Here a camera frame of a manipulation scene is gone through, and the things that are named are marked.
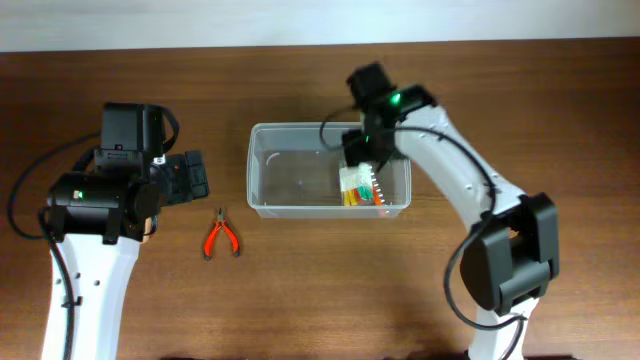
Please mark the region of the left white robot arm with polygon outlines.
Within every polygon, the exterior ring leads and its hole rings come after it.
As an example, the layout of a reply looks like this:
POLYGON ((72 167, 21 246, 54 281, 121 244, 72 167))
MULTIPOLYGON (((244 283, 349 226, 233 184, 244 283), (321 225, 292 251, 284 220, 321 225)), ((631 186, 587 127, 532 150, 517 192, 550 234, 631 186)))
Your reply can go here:
POLYGON ((115 358, 141 244, 162 208, 209 194, 200 153, 170 152, 178 135, 165 107, 107 103, 100 145, 50 189, 38 214, 52 258, 42 358, 115 358))

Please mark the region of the clear plastic container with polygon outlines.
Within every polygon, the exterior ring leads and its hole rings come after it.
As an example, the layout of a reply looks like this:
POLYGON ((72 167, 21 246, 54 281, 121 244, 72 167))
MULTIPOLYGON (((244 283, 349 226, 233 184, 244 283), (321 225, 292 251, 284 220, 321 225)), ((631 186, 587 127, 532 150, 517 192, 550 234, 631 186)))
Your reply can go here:
POLYGON ((341 151, 320 142, 318 122, 259 123, 250 134, 246 196, 262 218, 395 218, 411 203, 411 163, 394 160, 375 175, 383 204, 346 206, 341 151))

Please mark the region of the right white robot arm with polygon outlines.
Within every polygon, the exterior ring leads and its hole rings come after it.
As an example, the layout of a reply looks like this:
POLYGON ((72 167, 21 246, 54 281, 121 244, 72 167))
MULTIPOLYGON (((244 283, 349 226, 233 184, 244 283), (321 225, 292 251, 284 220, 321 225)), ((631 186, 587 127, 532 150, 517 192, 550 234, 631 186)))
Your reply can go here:
POLYGON ((449 258, 443 290, 474 330, 467 359, 521 359, 529 318, 559 274, 558 212, 495 171, 421 85, 399 88, 377 62, 346 80, 362 127, 342 137, 353 164, 396 157, 417 164, 468 234, 449 258))

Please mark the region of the clear box coloured plugs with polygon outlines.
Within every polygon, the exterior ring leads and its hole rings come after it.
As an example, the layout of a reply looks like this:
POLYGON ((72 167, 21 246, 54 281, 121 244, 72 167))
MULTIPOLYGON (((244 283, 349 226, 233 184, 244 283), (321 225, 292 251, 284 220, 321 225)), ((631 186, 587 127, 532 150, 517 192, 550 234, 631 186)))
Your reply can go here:
POLYGON ((368 163, 341 166, 338 171, 339 187, 344 206, 371 206, 376 204, 373 170, 368 163))

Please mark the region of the orange screwdriver bit holder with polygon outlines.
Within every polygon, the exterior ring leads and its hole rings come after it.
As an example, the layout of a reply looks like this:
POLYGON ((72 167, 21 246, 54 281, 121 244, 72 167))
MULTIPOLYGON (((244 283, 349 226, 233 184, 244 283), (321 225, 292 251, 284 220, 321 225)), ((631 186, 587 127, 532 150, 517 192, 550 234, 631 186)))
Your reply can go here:
POLYGON ((373 203, 376 206, 384 206, 385 205, 385 199, 384 199, 384 195, 382 192, 382 189, 378 183, 375 171, 373 169, 373 166, 368 164, 368 170, 370 173, 370 177, 371 177, 371 184, 372 184, 372 195, 373 195, 373 203))

